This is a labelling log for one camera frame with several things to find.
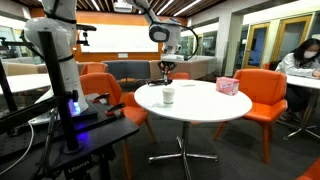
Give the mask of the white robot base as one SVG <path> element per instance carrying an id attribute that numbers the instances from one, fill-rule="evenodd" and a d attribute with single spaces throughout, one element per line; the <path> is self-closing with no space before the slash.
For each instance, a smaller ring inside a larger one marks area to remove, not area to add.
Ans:
<path id="1" fill-rule="evenodd" d="M 49 89 L 44 95 L 42 95 L 38 100 L 36 100 L 35 103 L 39 104 L 45 100 L 48 100 L 52 96 L 53 96 L 53 91 Z M 76 117 L 80 115 L 82 112 L 84 112 L 85 110 L 87 110 L 89 105 L 85 100 L 84 96 L 80 94 L 77 101 L 73 99 L 70 99 L 68 101 L 68 107 L 70 109 L 71 116 Z M 53 117 L 55 117 L 57 120 L 60 120 L 60 114 L 56 108 L 52 108 L 51 110 L 29 120 L 29 123 L 31 125 L 44 125 L 44 124 L 47 124 Z"/>

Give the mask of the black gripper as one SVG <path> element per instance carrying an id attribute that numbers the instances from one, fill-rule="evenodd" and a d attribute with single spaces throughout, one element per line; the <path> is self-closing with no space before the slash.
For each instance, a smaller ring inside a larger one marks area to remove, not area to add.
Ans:
<path id="1" fill-rule="evenodd" d="M 168 73 L 176 67 L 176 63 L 171 61 L 159 61 L 158 67 L 160 71 L 163 73 L 163 83 L 165 84 L 165 79 L 166 79 L 166 83 L 168 84 Z"/>

